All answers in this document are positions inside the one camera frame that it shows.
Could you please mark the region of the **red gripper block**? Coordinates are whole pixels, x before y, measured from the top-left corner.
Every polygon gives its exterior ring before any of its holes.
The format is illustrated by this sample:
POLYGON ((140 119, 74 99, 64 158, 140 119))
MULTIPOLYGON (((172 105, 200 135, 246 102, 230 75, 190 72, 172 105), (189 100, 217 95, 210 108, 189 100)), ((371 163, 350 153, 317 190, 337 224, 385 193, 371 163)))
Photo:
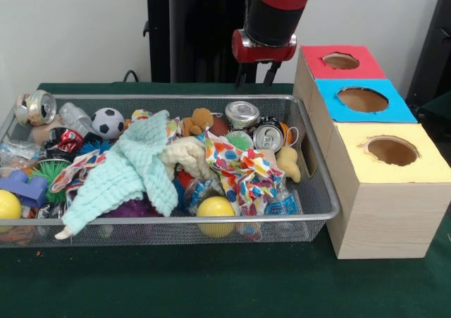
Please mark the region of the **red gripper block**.
MULTIPOLYGON (((293 34, 290 41, 281 47, 270 47, 253 42, 243 29, 235 30, 232 35, 232 53, 239 63, 236 85, 244 85, 247 79, 247 63, 289 61, 297 48, 297 37, 293 34)), ((281 63, 272 63, 264 78, 265 85, 272 85, 281 63)))

